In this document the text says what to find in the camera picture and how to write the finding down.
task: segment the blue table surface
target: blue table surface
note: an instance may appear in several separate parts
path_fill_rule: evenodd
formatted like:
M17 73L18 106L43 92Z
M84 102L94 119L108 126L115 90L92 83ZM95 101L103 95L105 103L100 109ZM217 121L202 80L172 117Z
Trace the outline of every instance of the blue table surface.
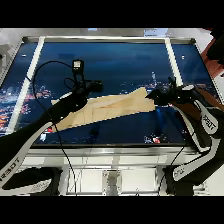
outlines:
M33 57L36 43L20 47L0 90L0 131L4 135L16 104L24 78ZM194 84L217 97L216 90L194 45L172 45L184 84ZM45 43L38 66L49 60L67 64L73 59L85 62L86 79L102 80L102 93L89 97L126 94L145 87L166 88L168 77L173 77L165 44L141 43ZM71 70L61 64L48 64L38 73L36 90L45 107L69 90L63 80L72 78ZM22 107L16 130L35 121L43 109L35 101L31 86ZM96 122L60 132L67 144L153 144L184 143L186 128L179 114L171 107L157 107L155 111ZM56 133L47 133L46 139L36 144L58 144Z

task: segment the beige cloth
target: beige cloth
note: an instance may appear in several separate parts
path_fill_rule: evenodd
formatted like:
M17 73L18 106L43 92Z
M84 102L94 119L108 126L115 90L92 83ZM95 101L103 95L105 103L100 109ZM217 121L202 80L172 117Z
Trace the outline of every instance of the beige cloth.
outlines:
M141 87L129 94L90 98L85 107L75 113L69 113L65 119L57 124L57 128L61 131L98 121L155 110L154 101L145 98L146 96L146 89Z

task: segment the white floor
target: white floor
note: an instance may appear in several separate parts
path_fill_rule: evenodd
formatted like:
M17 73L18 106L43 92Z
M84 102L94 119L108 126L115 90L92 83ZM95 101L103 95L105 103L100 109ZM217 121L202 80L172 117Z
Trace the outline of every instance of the white floor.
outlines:
M22 36L167 36L167 37L193 37L196 39L200 51L203 51L211 41L209 31L201 28L0 28L0 46L7 57L15 51L18 41ZM8 63L5 58L0 63L0 73ZM224 85L224 79L216 78L220 89ZM224 195L224 166L208 179L208 187L211 195Z

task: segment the logo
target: logo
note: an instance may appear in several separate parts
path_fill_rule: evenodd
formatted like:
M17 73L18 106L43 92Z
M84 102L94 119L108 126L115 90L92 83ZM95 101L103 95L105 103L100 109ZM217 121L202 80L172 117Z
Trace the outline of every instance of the logo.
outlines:
M202 119L211 130L216 127L216 125L214 125L206 115L204 115Z
M0 181L3 181L4 178L6 178L12 170L16 167L16 164L19 163L19 158L17 157L15 161L10 165L8 169L0 176Z
M174 177L177 177L178 175L183 174L184 172L185 172L184 168L181 168L174 172Z

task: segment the wire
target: wire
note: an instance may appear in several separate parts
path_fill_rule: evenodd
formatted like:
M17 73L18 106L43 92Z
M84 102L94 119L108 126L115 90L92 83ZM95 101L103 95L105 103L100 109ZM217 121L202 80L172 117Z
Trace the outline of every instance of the wire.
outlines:
M70 66L70 65L68 65L68 64L66 64L66 63L64 63L64 62L61 62L61 61L48 61L48 62L42 64L42 65L35 71L34 76L33 76L33 82L32 82L33 94L34 94L34 97L35 97L36 101L39 103L39 105L45 110L45 112L46 112L46 113L48 114L48 116L50 117L50 119L51 119L51 121L52 121L52 124L54 125L54 127L55 127L55 129L56 129L56 132L57 132L57 135L58 135L58 139L59 139L59 143L60 143L60 146L61 146L61 150L62 150L62 152L64 153L65 157L66 157L67 160L68 160L69 166L70 166L70 168L71 168L71 170L72 170L72 172L73 172L74 179L75 179L75 172L74 172L74 169L73 169L73 167L72 167L72 165L71 165L71 162L70 162L70 160L69 160L68 155L66 154L65 150L63 149L62 139L61 139L61 136L60 136L60 134L59 134L57 125L54 123L51 114L50 114L50 113L48 112L48 110L44 107L44 105L41 104L41 102L38 100L38 98L37 98L37 96L36 96L35 81L36 81L37 73L38 73L38 71L39 71L43 66L45 66L45 65L47 65L47 64L49 64L49 63L59 63L59 64L66 65L66 66L69 67L69 68L72 68L72 66Z
M177 155L174 157L173 161L171 162L170 166L173 165L174 161L175 161L176 158L180 155L180 153L184 150L184 148L186 147L186 145L187 145L187 143L186 143L186 144L181 148L181 150L177 153ZM162 182L163 182L163 179L164 179L165 176L166 176L166 174L163 175L163 177L162 177L162 179L161 179L161 181L160 181L160 184L159 184L159 187L158 187L158 195L157 195L157 196L160 196L159 192L160 192L160 188L161 188L161 186L162 186Z

